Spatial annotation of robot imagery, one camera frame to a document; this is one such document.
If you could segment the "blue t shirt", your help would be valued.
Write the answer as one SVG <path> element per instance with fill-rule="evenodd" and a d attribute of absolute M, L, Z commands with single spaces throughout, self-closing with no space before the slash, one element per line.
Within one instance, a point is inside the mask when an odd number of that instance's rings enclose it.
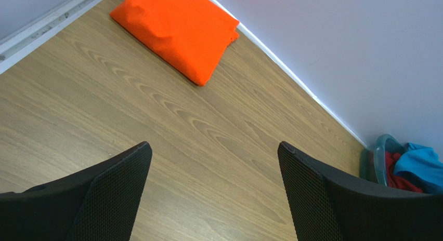
<path fill-rule="evenodd" d="M 394 175 L 428 194 L 442 194 L 442 162 L 433 148 L 409 142 L 395 164 Z"/>

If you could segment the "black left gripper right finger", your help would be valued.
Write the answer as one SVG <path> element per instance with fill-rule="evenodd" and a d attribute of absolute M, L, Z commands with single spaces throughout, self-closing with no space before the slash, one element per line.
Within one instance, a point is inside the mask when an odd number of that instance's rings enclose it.
<path fill-rule="evenodd" d="M 298 240 L 442 240 L 442 196 L 394 189 L 283 141 L 278 160 Z"/>

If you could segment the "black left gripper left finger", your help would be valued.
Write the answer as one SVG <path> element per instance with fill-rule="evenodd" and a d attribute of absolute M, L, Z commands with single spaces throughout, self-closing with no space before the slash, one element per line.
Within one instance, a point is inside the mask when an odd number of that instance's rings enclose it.
<path fill-rule="evenodd" d="M 1 194 L 1 240 L 129 240 L 151 159 L 144 141 L 69 176 Z"/>

